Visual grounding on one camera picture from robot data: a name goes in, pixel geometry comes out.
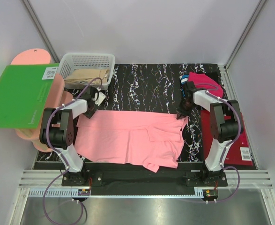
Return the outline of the light pink t-shirt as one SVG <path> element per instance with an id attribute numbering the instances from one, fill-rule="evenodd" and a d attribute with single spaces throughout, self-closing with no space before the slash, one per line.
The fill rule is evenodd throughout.
<path id="1" fill-rule="evenodd" d="M 97 111 L 88 119 L 81 115 L 75 149 L 98 163 L 132 164 L 157 172 L 177 168 L 188 119 L 175 114 L 138 111 Z"/>

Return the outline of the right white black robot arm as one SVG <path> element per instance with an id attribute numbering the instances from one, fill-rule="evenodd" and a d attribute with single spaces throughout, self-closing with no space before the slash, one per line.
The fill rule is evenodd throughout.
<path id="1" fill-rule="evenodd" d="M 202 169 L 195 177 L 196 181 L 210 186 L 222 179 L 225 157 L 244 131 L 239 104 L 236 100 L 225 100 L 209 90 L 196 88 L 192 81 L 182 82 L 181 89 L 182 97 L 177 108 L 178 120 L 187 117 L 197 105 L 210 115 L 210 133 L 213 140 Z"/>

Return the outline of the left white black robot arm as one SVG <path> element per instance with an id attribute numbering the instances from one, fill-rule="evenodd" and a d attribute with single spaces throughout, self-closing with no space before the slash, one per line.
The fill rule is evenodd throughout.
<path id="1" fill-rule="evenodd" d="M 89 175 L 74 147 L 74 120 L 80 115 L 90 119 L 106 95 L 100 88 L 88 87 L 78 97 L 60 107 L 44 109 L 39 140 L 63 162 L 66 170 L 63 179 L 82 186 L 88 182 Z"/>

